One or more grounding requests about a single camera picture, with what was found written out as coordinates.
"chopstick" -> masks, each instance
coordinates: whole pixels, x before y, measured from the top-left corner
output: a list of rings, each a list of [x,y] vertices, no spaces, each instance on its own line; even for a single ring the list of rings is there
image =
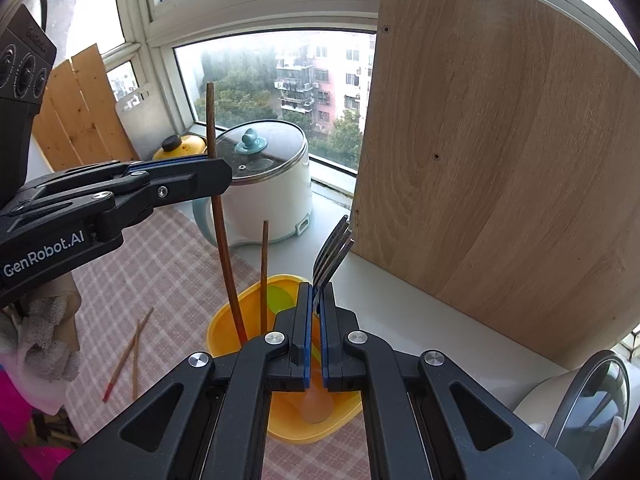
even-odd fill
[[[151,313],[154,311],[154,308],[151,307],[149,309],[149,312],[146,313],[146,316],[143,318],[142,323],[140,323],[140,332],[142,332],[142,329],[145,327],[146,322],[149,319],[149,316],[151,316]],[[104,396],[102,397],[102,402],[107,402],[107,400],[109,400],[109,396],[111,395],[111,391],[113,390],[113,387],[115,386],[116,381],[118,380],[118,377],[120,376],[120,372],[122,371],[122,367],[124,366],[124,363],[127,361],[127,357],[129,357],[129,353],[131,352],[131,350],[133,349],[133,345],[136,342],[136,336],[134,335],[131,338],[131,341],[129,342],[129,344],[127,345],[127,347],[125,348],[124,352],[122,353],[122,356],[120,357],[120,361],[118,362],[118,365],[116,366],[116,369],[113,372],[113,375],[111,376],[111,380],[109,381],[109,384],[107,384],[107,389],[104,391]]]
[[[209,158],[216,158],[216,111],[215,94],[213,83],[207,83],[207,155]],[[226,239],[225,217],[222,211],[222,197],[220,195],[211,197],[211,211],[213,213],[213,225],[218,242],[218,253],[220,254],[220,265],[222,266],[222,276],[225,279],[226,294],[229,298],[231,315],[234,318],[236,332],[240,340],[240,346],[247,342],[238,292],[234,283],[234,272],[231,267],[231,256],[229,255],[229,244]]]
[[[138,399],[138,349],[140,348],[140,320],[136,322],[136,335],[133,339],[133,390],[132,400],[136,402]]]
[[[269,221],[262,222],[262,255],[260,258],[260,333],[267,333],[267,252]]]

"wooden board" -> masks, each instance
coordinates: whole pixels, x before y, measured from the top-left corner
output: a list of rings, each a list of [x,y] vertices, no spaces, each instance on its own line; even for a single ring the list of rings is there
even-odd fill
[[[71,58],[71,63],[84,102],[91,112],[110,158],[122,161],[139,160],[116,113],[116,99],[111,91],[98,46],[94,44],[76,54]]]
[[[537,0],[380,0],[354,251],[579,365],[640,321],[639,102]]]
[[[47,92],[82,164],[111,160],[68,59],[51,71]]]
[[[31,133],[38,141],[38,145],[53,171],[82,166],[76,150],[71,145],[65,129],[60,123],[47,90],[42,96],[40,113],[33,118]]]

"camera lens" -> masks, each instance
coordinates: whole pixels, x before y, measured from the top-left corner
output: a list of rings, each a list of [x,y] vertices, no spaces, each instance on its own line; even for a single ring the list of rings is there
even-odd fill
[[[15,60],[15,47],[9,45],[0,56],[0,88],[4,86],[4,83],[9,79],[11,68],[14,66]]]
[[[36,59],[31,54],[27,55],[22,60],[22,63],[20,63],[20,68],[15,76],[16,97],[23,97],[27,93],[31,83],[31,78],[33,77],[33,69],[35,68],[35,65]]]
[[[33,95],[37,99],[42,95],[42,91],[44,90],[44,85],[47,82],[47,70],[43,68],[38,72],[36,76],[36,81],[33,83]]]

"tablecloth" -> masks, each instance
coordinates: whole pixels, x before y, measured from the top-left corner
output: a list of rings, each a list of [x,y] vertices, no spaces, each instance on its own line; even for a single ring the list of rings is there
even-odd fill
[[[74,270],[82,307],[76,315],[82,364],[65,407],[82,440],[89,439],[131,403],[131,363],[125,364],[107,403],[104,389],[136,320],[154,307],[140,337],[140,393],[192,352],[206,349],[207,326],[227,302],[216,248],[173,207],[123,232],[122,247]],[[259,279],[232,256],[238,292]],[[314,444],[292,446],[267,438],[262,478],[370,478],[362,415]]]

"electric pot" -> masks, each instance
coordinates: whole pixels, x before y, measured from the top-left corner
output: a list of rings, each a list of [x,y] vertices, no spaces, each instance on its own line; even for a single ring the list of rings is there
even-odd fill
[[[262,242],[262,222],[269,221],[269,241],[300,236],[311,215],[311,176],[304,132],[285,121],[252,121],[216,139],[216,155],[232,169],[231,186],[222,196],[229,246]],[[193,201],[193,215],[214,245],[210,198]]]

